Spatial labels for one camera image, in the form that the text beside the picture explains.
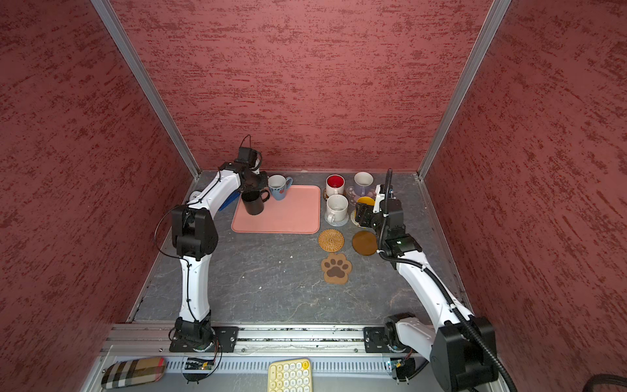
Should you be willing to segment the brown paw print coaster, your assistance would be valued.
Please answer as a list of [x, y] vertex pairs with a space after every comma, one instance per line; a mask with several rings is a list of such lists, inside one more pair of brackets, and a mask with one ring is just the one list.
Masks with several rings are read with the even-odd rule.
[[328, 284], [345, 285], [349, 281], [353, 265], [343, 253], [329, 253], [321, 261], [324, 281]]

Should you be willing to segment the grey blue woven coaster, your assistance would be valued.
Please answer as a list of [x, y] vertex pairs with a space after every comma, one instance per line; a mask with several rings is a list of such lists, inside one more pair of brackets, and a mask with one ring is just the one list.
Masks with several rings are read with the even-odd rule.
[[331, 226], [342, 227], [349, 221], [349, 216], [344, 215], [343, 217], [340, 217], [336, 214], [327, 214], [325, 216], [325, 221]]

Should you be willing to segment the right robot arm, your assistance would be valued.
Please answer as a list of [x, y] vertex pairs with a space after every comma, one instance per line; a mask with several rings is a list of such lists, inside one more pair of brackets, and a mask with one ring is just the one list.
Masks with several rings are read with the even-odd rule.
[[377, 254], [410, 284], [431, 321], [425, 325], [409, 314], [390, 317], [390, 346], [409, 347], [427, 359], [444, 391], [473, 390], [498, 379], [515, 391], [513, 378], [497, 356], [493, 326], [475, 316], [439, 279], [419, 243], [406, 232], [400, 201], [358, 204], [355, 215], [360, 226], [374, 230]]

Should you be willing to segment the large round wooden coaster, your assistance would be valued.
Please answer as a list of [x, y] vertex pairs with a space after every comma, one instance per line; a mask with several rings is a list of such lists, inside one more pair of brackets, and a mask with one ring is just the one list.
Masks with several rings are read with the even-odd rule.
[[372, 232], [359, 231], [352, 238], [352, 247], [361, 256], [372, 256], [377, 253], [377, 237]]

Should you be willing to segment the woven rattan coaster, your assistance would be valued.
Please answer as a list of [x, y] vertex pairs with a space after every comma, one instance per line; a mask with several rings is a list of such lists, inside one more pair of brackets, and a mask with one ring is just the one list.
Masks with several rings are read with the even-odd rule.
[[327, 253], [338, 253], [345, 245], [345, 238], [339, 230], [324, 230], [318, 237], [318, 245]]

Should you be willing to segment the black mug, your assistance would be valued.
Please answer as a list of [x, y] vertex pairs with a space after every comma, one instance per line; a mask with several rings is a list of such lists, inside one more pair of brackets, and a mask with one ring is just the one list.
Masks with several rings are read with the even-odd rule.
[[251, 190], [242, 193], [241, 199], [246, 212], [251, 216], [257, 216], [264, 212], [265, 202], [270, 199], [270, 192], [267, 189]]

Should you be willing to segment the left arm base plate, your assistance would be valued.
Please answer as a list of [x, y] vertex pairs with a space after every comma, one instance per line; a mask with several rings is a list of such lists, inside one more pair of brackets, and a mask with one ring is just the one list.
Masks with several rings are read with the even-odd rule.
[[186, 336], [174, 330], [170, 336], [171, 353], [209, 354], [215, 352], [232, 353], [237, 342], [239, 328], [212, 327], [211, 331], [201, 331], [201, 336]]

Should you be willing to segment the white mug red inside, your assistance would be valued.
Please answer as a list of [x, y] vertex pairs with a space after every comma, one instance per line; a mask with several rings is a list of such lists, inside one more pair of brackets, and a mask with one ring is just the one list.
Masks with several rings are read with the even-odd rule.
[[335, 194], [345, 193], [346, 180], [339, 174], [333, 174], [326, 179], [326, 196], [329, 198]]

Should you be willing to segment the pink flower coaster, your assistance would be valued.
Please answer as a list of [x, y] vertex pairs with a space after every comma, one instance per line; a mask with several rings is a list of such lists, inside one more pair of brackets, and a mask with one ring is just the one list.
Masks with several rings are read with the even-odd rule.
[[360, 199], [360, 196], [354, 190], [354, 186], [349, 186], [346, 189], [346, 197], [351, 205], [355, 205]]

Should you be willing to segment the yellow mug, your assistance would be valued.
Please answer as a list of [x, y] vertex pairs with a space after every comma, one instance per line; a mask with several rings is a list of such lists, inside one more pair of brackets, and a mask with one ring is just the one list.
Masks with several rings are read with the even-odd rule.
[[373, 198], [367, 197], [367, 196], [361, 197], [357, 201], [358, 204], [365, 204], [365, 205], [372, 206], [372, 207], [375, 206], [375, 202], [376, 201]]

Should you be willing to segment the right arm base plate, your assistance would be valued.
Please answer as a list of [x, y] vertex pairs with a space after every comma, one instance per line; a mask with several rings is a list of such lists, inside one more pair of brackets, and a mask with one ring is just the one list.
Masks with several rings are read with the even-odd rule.
[[406, 354], [409, 348], [401, 344], [388, 327], [365, 327], [363, 330], [365, 351], [370, 354]]

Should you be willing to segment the lavender mug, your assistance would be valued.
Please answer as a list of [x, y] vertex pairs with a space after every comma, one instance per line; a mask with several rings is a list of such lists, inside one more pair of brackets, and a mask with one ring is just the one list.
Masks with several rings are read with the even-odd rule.
[[374, 177], [366, 171], [358, 172], [354, 175], [354, 192], [357, 196], [367, 196], [372, 188]]

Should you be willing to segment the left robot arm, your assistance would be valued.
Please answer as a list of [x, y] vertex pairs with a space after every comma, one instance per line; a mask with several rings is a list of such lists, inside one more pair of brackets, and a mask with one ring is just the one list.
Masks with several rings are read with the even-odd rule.
[[225, 163], [212, 182], [194, 191], [187, 204], [171, 211], [172, 246], [182, 270], [181, 309], [174, 338], [193, 351], [215, 346], [208, 300], [209, 266], [219, 241], [213, 218], [231, 194], [266, 188], [268, 176], [260, 167], [260, 158], [252, 164]]

